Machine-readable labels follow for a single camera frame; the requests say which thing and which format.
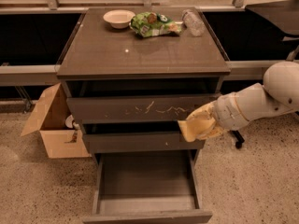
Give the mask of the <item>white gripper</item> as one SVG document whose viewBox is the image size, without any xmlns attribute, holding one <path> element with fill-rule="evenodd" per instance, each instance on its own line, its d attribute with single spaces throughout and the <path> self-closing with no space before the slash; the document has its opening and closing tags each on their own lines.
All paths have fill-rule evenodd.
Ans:
<svg viewBox="0 0 299 224">
<path fill-rule="evenodd" d="M 187 118 L 188 122 L 211 122 L 213 124 L 204 132 L 197 134 L 198 140 L 207 140 L 227 133 L 228 130 L 236 131 L 249 124 L 237 104 L 237 93 L 232 92 L 220 96 L 213 103 L 202 105 L 195 109 Z"/>
</svg>

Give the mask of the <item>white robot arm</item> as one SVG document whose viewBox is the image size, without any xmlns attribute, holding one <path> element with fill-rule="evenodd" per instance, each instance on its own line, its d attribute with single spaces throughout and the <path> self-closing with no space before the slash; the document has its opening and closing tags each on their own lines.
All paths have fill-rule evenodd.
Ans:
<svg viewBox="0 0 299 224">
<path fill-rule="evenodd" d="M 263 75 L 263 84 L 220 96 L 194 110 L 179 127 L 187 142 L 206 140 L 237 131 L 251 121 L 299 110 L 299 64 L 275 63 Z"/>
</svg>

